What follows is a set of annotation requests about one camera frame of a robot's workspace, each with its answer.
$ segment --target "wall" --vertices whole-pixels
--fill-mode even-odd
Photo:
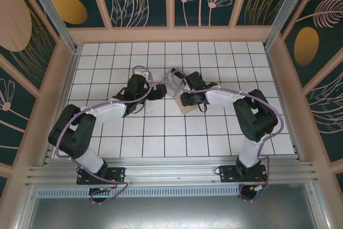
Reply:
[[[343,224],[343,0],[302,0],[270,56],[305,160]]]
[[[75,42],[84,43],[263,41],[284,0],[53,2]]]
[[[0,6],[0,221],[7,228],[24,178],[39,163],[71,53],[35,0]]]

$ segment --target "cable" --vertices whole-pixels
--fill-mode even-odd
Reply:
[[[142,107],[140,108],[139,111],[132,112],[132,114],[134,114],[134,115],[135,115],[135,114],[138,114],[138,113],[144,108],[144,106],[145,106],[145,103],[142,104]]]
[[[200,104],[198,104],[198,108],[199,108],[200,112],[202,112],[202,113],[207,112],[207,104],[205,104],[205,103],[204,103],[204,110],[202,110],[202,108],[200,107]]]
[[[59,157],[59,158],[69,158],[71,161],[73,161],[77,166],[79,166],[81,169],[83,169],[84,171],[86,171],[89,175],[91,175],[92,177],[102,181],[102,182],[107,182],[107,183],[110,183],[110,184],[121,184],[121,185],[124,185],[124,187],[118,191],[113,197],[111,198],[107,198],[106,200],[104,200],[103,202],[100,202],[99,205],[101,204],[105,204],[105,203],[108,203],[110,201],[112,201],[113,199],[115,199],[119,194],[121,194],[128,186],[129,184],[127,182],[119,182],[119,181],[111,181],[111,180],[107,180],[107,179],[104,179],[104,178],[101,178],[99,176],[97,176],[96,174],[93,174],[91,171],[89,171],[87,168],[83,167],[83,165],[81,165],[79,162],[77,162],[75,159],[73,159],[71,156],[62,156],[59,154],[59,145],[61,144],[61,140],[65,134],[65,132],[68,130],[69,126],[72,124],[73,121],[76,120],[76,118],[78,118],[80,115],[84,114],[85,112],[87,111],[90,111],[90,110],[94,110],[94,109],[97,109],[97,108],[100,108],[100,107],[105,107],[105,106],[110,106],[110,105],[113,105],[113,104],[131,104],[131,103],[135,103],[135,102],[139,102],[143,99],[145,99],[151,92],[152,88],[153,88],[153,78],[152,78],[152,74],[151,72],[148,70],[148,68],[146,67],[143,67],[141,65],[136,65],[133,69],[132,69],[132,73],[135,74],[135,70],[136,69],[144,69],[148,74],[149,74],[149,78],[151,78],[151,82],[150,82],[150,88],[148,89],[148,91],[142,96],[140,97],[139,99],[135,99],[135,100],[127,100],[127,101],[120,101],[120,100],[108,100],[104,103],[101,103],[101,104],[98,104],[98,105],[95,105],[93,107],[87,107],[85,108],[84,110],[81,110],[79,113],[77,113],[76,115],[74,115],[69,121],[68,123],[65,125],[65,127],[63,128],[58,140],[57,140],[57,143],[56,143],[56,155]],[[92,194],[91,196],[91,200],[92,200],[92,203],[94,204],[95,202],[93,201],[93,196],[94,196],[94,193]]]
[[[217,173],[217,172],[216,172],[217,169],[219,169],[219,167],[216,167],[216,168],[214,169],[214,173],[215,173],[216,175],[220,175],[220,173]]]

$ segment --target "leaf drawing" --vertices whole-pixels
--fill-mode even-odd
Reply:
[[[110,18],[115,27],[144,27],[149,18],[149,1],[112,0]]]
[[[313,89],[308,98],[318,130],[323,134],[343,131],[343,72],[331,83]]]
[[[343,0],[323,0],[320,2],[313,14],[297,20],[313,17],[316,27],[333,28],[343,18]]]

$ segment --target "beige oval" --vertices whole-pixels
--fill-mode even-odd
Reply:
[[[22,51],[31,38],[30,10],[24,0],[0,0],[0,46]]]

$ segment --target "grid line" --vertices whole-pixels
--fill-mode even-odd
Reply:
[[[131,67],[131,54],[132,54],[132,47],[133,47],[133,43],[131,43],[131,52],[130,52],[130,62],[129,62],[129,67]],[[122,148],[123,148],[123,138],[124,138],[124,126],[125,126],[125,118],[123,118],[123,129],[122,129],[122,140],[120,143],[120,152],[119,152],[119,157],[122,156]]]
[[[199,42],[197,42],[197,46],[198,46],[198,52],[200,53]],[[200,73],[202,73],[202,63],[201,63],[201,59],[200,59],[200,54],[199,54],[199,64],[200,64]],[[206,112],[204,112],[204,117],[205,117],[206,139],[207,139],[207,153],[208,153],[208,156],[210,156],[210,145],[208,144],[208,131],[207,131]]]
[[[215,56],[217,57],[217,50],[216,50],[216,48],[215,48],[215,45],[214,45],[214,51],[215,51]],[[216,61],[217,61],[217,67],[218,67],[219,82],[220,82],[220,85],[221,85],[218,58],[216,58]],[[225,110],[225,108],[224,108],[224,117],[225,117],[225,124],[226,124],[227,139],[228,139],[228,143],[229,143],[229,150],[230,150],[230,154],[231,154],[232,152],[231,152],[231,145],[230,145],[229,129],[227,128],[227,127],[228,127],[228,124],[227,124],[227,118],[226,118],[226,110]]]

